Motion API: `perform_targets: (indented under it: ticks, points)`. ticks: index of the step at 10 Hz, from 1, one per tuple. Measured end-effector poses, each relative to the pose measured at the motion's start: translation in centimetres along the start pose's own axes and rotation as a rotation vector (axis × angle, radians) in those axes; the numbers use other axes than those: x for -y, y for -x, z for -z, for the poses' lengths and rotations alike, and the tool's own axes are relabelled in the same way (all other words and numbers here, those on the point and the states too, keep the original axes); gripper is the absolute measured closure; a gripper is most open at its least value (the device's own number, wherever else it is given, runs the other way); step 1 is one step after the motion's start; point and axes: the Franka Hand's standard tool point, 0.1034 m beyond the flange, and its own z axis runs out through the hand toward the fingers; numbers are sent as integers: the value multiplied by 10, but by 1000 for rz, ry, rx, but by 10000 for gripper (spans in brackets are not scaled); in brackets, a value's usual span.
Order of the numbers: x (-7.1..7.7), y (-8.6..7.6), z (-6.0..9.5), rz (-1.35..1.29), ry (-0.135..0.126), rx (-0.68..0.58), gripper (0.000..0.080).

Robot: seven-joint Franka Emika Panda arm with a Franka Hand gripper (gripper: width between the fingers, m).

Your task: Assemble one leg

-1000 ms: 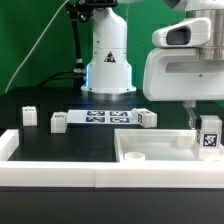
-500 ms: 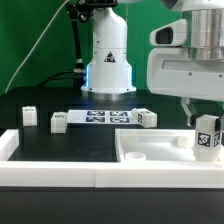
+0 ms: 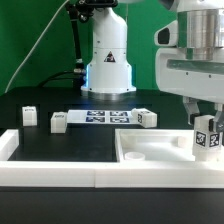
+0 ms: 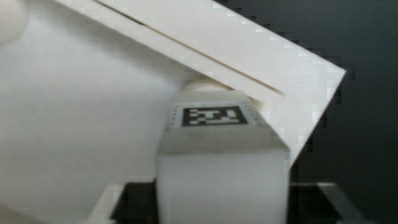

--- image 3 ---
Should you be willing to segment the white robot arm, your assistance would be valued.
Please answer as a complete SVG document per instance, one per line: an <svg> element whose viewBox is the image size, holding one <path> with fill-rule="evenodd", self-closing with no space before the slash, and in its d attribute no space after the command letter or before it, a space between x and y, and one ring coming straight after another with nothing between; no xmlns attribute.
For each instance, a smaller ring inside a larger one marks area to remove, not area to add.
<svg viewBox="0 0 224 224"><path fill-rule="evenodd" d="M127 24L113 8L125 0L86 0L93 25L93 57L82 91L101 99L134 92L126 59ZM208 130L224 134L224 0L158 0L176 19L154 35L156 83L183 97L192 125L201 116L197 102L213 102Z"/></svg>

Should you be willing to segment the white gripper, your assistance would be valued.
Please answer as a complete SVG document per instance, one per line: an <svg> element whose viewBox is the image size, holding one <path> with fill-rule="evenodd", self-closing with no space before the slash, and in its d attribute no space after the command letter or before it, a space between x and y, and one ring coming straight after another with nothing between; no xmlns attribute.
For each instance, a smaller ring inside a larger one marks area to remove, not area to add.
<svg viewBox="0 0 224 224"><path fill-rule="evenodd" d="M186 60L178 43L178 21L174 20L154 34L159 47L155 56L156 83L160 91L186 96L183 105L188 124L200 116L198 99L216 103L209 130L224 133L224 47L216 48L211 61Z"/></svg>

